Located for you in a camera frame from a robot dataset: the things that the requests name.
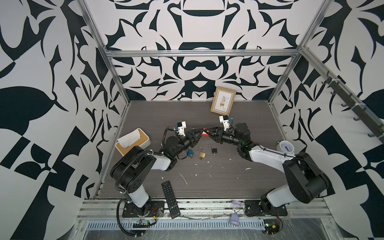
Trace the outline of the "circuit board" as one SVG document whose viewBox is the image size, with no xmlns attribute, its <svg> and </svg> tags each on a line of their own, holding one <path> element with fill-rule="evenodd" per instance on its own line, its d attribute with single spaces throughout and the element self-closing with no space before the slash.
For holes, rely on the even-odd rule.
<svg viewBox="0 0 384 240">
<path fill-rule="evenodd" d="M 280 218 L 276 219 L 265 219 L 264 220 L 265 230 L 263 231 L 266 235 L 275 235 L 283 229 L 283 222 Z"/>
<path fill-rule="evenodd" d="M 154 226 L 157 223 L 157 218 L 154 217 L 154 220 L 152 222 L 148 220 L 139 220 L 138 223 L 133 224 L 133 228 L 150 228 L 151 226 Z"/>
</svg>

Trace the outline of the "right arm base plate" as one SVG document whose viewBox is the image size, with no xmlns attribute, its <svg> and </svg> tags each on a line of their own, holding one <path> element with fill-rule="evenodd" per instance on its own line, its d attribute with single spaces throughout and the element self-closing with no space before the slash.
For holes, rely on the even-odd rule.
<svg viewBox="0 0 384 240">
<path fill-rule="evenodd" d="M 288 211 L 285 205 L 274 207 L 267 199 L 245 200 L 245 214 L 248 217 L 275 216 L 286 217 Z"/>
</svg>

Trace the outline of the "black remote control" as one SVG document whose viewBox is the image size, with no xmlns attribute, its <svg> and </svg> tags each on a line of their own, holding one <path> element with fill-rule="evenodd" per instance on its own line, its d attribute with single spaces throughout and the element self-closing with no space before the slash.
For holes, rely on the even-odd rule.
<svg viewBox="0 0 384 240">
<path fill-rule="evenodd" d="M 162 183 L 162 188 L 168 205 L 170 216 L 172 219 L 175 219 L 181 215 L 181 212 L 170 181 Z"/>
</svg>

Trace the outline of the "grey wall hook rack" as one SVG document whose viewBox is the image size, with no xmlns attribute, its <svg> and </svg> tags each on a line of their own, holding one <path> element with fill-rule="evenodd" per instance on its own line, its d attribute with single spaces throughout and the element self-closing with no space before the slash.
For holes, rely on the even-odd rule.
<svg viewBox="0 0 384 240">
<path fill-rule="evenodd" d="M 341 104 L 343 108 L 354 112 L 356 117 L 354 121 L 362 121 L 366 127 L 371 131 L 368 134 L 370 138 L 378 138 L 384 143 L 384 122 L 368 107 L 367 104 L 363 103 L 356 94 L 352 92 L 340 79 L 335 79 L 330 76 L 328 71 L 325 75 L 321 75 L 325 81 L 322 85 L 328 85 L 333 91 L 331 92 L 331 99 L 329 103 L 330 112 L 332 111 L 332 104 L 335 96 L 338 96 L 344 103 Z"/>
</svg>

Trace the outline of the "left circuit board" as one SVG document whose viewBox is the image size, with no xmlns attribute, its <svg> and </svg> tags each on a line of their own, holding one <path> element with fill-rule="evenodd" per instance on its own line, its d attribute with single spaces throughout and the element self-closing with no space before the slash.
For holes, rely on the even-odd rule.
<svg viewBox="0 0 384 240">
<path fill-rule="evenodd" d="M 133 228 L 150 228 L 151 226 L 154 226 L 157 223 L 157 218 L 154 217 L 154 220 L 152 222 L 148 220 L 139 220 L 138 223 L 133 224 Z"/>
</svg>

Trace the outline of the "purple hourglass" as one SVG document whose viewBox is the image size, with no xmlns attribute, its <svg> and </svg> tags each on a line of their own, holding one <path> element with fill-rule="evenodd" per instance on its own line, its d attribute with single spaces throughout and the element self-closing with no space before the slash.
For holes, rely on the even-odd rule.
<svg viewBox="0 0 384 240">
<path fill-rule="evenodd" d="M 240 226 L 240 217 L 238 212 L 241 210 L 242 203 L 237 200 L 232 200 L 233 213 L 231 214 L 230 224 L 236 227 Z"/>
</svg>

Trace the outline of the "blue padlock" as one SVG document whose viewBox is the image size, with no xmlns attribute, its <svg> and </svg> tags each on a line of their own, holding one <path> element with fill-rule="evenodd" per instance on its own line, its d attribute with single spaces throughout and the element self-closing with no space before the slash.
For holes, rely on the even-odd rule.
<svg viewBox="0 0 384 240">
<path fill-rule="evenodd" d="M 190 158 L 193 158 L 195 153 L 194 153 L 193 149 L 188 149 L 187 154 Z"/>
</svg>

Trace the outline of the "right circuit board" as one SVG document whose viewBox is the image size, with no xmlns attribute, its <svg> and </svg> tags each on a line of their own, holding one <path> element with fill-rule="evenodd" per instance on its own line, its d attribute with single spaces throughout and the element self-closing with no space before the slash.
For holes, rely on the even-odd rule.
<svg viewBox="0 0 384 240">
<path fill-rule="evenodd" d="M 264 220 L 265 230 L 263 231 L 266 235 L 275 235 L 283 229 L 283 222 L 280 218 L 276 219 L 265 219 Z"/>
</svg>

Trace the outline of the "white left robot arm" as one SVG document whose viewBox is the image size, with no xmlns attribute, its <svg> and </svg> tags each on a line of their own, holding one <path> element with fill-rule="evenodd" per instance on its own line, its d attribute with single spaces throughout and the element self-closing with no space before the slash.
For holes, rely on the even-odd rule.
<svg viewBox="0 0 384 240">
<path fill-rule="evenodd" d="M 204 129 L 192 129 L 185 133 L 162 139 L 162 148 L 158 152 L 146 151 L 142 147 L 133 147 L 110 170 L 115 180 L 115 189 L 125 196 L 128 203 L 143 208 L 151 200 L 143 186 L 151 170 L 170 171 L 178 162 L 182 152 L 192 149 L 199 142 Z"/>
</svg>

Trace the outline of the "brass padlock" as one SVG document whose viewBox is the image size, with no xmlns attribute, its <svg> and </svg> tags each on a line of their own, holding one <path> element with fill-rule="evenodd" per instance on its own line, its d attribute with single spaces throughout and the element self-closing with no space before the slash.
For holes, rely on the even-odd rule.
<svg viewBox="0 0 384 240">
<path fill-rule="evenodd" d="M 206 153 L 204 152 L 202 147 L 198 147 L 197 151 L 198 151 L 198 154 L 199 154 L 198 155 L 199 156 L 199 160 L 202 160 L 203 158 L 205 158 Z"/>
</svg>

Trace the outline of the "gold picture frame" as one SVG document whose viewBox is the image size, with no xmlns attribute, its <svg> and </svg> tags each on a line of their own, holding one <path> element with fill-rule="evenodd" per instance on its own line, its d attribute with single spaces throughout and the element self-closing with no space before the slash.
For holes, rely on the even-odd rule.
<svg viewBox="0 0 384 240">
<path fill-rule="evenodd" d="M 237 92 L 234 90 L 217 87 L 211 106 L 211 112 L 223 116 L 229 116 L 236 97 L 236 93 Z"/>
</svg>

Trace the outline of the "black padlock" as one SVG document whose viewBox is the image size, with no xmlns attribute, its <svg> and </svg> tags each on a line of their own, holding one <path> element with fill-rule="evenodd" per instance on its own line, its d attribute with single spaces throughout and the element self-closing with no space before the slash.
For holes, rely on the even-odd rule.
<svg viewBox="0 0 384 240">
<path fill-rule="evenodd" d="M 216 156 L 216 154 L 218 153 L 218 149 L 217 148 L 214 148 L 214 146 L 212 144 L 209 144 L 209 148 L 211 150 L 211 156 L 212 158 L 214 158 Z"/>
</svg>

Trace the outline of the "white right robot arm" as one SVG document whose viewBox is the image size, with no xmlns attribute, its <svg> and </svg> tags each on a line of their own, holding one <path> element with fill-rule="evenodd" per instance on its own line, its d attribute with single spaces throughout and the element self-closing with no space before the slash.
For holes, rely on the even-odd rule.
<svg viewBox="0 0 384 240">
<path fill-rule="evenodd" d="M 206 133 L 219 144 L 235 145 L 243 159 L 264 164 L 285 174 L 286 185 L 261 197 L 260 205 L 264 213 L 292 202 L 308 204 L 330 186 L 328 176 L 309 154 L 285 154 L 265 148 L 251 140 L 251 132 L 245 123 L 237 124 L 232 131 L 215 127 L 207 129 Z"/>
</svg>

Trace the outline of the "white alarm clock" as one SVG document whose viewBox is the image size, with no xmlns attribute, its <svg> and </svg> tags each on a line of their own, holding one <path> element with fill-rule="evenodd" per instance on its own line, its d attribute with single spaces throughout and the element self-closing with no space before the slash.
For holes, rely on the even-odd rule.
<svg viewBox="0 0 384 240">
<path fill-rule="evenodd" d="M 283 152 L 286 154 L 294 154 L 295 147 L 289 141 L 280 141 L 280 142 L 278 142 L 278 145 L 277 145 L 277 151 Z"/>
</svg>

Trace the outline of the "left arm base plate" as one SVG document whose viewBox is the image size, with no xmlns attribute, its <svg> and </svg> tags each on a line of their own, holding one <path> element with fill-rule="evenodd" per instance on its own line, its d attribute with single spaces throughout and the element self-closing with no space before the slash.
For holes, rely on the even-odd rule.
<svg viewBox="0 0 384 240">
<path fill-rule="evenodd" d="M 141 208 L 134 203 L 125 203 L 122 216 L 123 218 L 163 217 L 164 209 L 164 201 L 148 201 Z"/>
</svg>

